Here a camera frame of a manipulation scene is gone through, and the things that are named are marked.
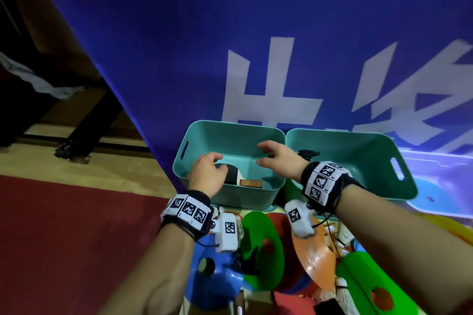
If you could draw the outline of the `person's left hand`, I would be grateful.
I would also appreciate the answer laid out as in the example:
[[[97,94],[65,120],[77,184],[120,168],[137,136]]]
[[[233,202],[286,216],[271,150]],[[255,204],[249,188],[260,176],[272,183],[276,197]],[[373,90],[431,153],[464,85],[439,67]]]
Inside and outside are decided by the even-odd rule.
[[[214,164],[223,159],[223,155],[217,152],[201,154],[192,164],[188,175],[188,190],[199,191],[213,198],[222,188],[224,181],[218,181],[215,176]]]

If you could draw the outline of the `person's right hand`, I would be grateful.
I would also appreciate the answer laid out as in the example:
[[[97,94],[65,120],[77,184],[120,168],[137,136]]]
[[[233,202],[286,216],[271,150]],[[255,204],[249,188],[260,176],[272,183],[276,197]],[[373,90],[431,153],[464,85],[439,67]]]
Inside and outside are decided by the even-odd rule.
[[[257,144],[257,148],[267,154],[266,157],[277,159],[275,169],[271,169],[273,172],[285,179],[301,183],[303,171],[310,162],[299,157],[296,152],[286,145],[275,141],[263,141]]]

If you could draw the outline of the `black table tennis paddle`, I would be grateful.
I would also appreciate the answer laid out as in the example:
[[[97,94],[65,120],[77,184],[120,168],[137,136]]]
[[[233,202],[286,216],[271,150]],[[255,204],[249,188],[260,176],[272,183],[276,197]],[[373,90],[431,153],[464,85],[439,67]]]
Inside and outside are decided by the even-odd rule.
[[[259,179],[246,179],[242,176],[241,171],[234,165],[231,164],[224,164],[224,163],[216,163],[216,169],[220,169],[223,165],[226,165],[228,171],[226,178],[223,182],[223,185],[230,185],[230,186],[239,186],[239,187],[248,187],[248,188],[256,188],[262,189],[263,188],[263,181]]]

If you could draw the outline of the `teal plastic storage bin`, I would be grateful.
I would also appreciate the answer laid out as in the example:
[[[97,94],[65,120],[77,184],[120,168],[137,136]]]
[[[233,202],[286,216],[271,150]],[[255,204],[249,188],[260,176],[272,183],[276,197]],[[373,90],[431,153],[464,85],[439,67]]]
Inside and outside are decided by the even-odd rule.
[[[384,134],[295,128],[286,134],[286,145],[318,152],[314,160],[348,169],[368,191],[388,200],[410,201],[418,195],[401,152]]]
[[[257,144],[266,140],[284,144],[285,134],[274,127],[195,121],[188,127],[174,159],[174,175],[187,187],[187,175],[198,156],[211,151],[220,153],[220,163],[235,166],[244,179],[262,181],[262,187],[223,185],[212,203],[225,208],[269,211],[285,180],[256,163],[265,156]]]

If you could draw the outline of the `black marker wristband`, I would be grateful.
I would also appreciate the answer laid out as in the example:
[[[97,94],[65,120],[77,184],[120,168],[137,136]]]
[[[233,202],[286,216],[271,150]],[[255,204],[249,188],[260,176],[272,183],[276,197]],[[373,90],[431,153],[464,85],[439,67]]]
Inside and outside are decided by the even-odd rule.
[[[161,213],[160,229],[174,224],[194,242],[210,232],[214,209],[210,198],[205,193],[190,190],[185,194],[177,194],[171,199]]]
[[[344,188],[364,186],[352,177],[348,169],[331,161],[309,163],[301,175],[302,194],[317,212],[335,214]]]

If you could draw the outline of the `green disc cone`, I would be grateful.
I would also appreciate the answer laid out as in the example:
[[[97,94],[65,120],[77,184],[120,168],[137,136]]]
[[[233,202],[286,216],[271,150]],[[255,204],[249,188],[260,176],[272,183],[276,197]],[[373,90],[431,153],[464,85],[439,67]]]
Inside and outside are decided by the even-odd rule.
[[[269,216],[260,211],[246,214],[242,226],[240,251],[245,284],[256,291],[274,290],[282,280],[285,267],[280,236]]]
[[[360,315],[419,315],[416,303],[366,252],[352,252],[336,267]]]

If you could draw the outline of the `red disc cone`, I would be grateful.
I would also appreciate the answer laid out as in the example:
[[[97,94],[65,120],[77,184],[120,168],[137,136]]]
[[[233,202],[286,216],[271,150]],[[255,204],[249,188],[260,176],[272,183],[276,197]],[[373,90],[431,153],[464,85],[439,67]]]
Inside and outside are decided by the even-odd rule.
[[[283,276],[275,291],[287,295],[297,295],[302,298],[311,297],[318,286],[307,275],[295,252],[292,241],[292,228],[286,214],[271,212],[266,215],[273,223],[280,237],[285,261]]]

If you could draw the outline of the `orange disc cone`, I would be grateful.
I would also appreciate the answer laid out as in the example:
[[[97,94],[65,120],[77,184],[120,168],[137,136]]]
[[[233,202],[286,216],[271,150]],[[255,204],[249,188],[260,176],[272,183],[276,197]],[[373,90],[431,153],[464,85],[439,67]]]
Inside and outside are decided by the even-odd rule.
[[[302,239],[292,234],[292,241],[297,257],[307,275],[318,287],[325,291],[335,289],[335,246],[326,223],[316,228],[315,235]]]

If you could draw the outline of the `blue disc cone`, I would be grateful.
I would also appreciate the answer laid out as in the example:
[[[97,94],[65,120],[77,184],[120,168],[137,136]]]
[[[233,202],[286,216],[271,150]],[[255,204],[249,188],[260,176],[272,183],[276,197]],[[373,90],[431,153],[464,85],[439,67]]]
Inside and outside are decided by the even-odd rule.
[[[231,268],[232,254],[216,252],[215,244],[210,234],[195,245],[185,291],[185,298],[202,311],[224,309],[243,286],[243,275]]]

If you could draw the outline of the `black metal leg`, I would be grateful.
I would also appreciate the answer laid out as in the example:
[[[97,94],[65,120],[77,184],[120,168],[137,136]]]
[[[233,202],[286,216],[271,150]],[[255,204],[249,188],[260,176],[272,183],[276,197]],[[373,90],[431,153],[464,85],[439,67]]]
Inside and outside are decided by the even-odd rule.
[[[92,150],[99,144],[121,111],[120,101],[113,91],[107,91],[69,137],[55,150],[54,156],[87,164]]]

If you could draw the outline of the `blue banner with white print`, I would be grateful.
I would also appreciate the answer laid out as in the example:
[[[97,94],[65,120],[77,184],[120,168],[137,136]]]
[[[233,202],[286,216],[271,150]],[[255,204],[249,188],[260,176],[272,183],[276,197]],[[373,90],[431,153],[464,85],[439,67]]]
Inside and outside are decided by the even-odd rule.
[[[52,0],[176,189],[198,120],[473,157],[473,0]]]

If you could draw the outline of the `white shuttlecock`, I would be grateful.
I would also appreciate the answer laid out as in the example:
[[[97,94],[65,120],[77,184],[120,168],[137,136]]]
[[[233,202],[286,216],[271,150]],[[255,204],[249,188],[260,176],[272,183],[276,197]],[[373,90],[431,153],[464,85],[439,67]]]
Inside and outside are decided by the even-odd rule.
[[[335,293],[336,300],[345,315],[360,315],[348,289],[348,284],[344,278],[336,278]]]

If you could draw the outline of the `clear plastic storage bin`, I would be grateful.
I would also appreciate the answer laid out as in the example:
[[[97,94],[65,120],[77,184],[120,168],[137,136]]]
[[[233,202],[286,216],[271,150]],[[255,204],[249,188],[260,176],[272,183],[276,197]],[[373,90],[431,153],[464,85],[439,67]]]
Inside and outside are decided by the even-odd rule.
[[[473,157],[401,151],[418,189],[409,211],[444,216],[467,225],[473,221]]]

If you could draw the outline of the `yellow disc cone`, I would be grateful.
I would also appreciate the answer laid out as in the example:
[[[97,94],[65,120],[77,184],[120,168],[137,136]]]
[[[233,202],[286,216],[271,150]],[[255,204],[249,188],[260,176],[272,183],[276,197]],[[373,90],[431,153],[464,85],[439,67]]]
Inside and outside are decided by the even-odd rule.
[[[444,216],[425,213],[417,213],[417,215],[458,237],[470,246],[473,246],[473,228],[469,228],[451,218]]]

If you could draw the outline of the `white cloth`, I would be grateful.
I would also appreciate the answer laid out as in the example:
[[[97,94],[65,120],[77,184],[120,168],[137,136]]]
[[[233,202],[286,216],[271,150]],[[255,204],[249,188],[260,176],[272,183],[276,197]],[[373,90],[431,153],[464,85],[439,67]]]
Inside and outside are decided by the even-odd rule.
[[[45,79],[37,76],[30,68],[14,61],[1,51],[0,63],[7,72],[19,77],[22,81],[31,84],[35,92],[48,94],[59,100],[67,100],[74,94],[85,90],[84,86],[55,87]]]

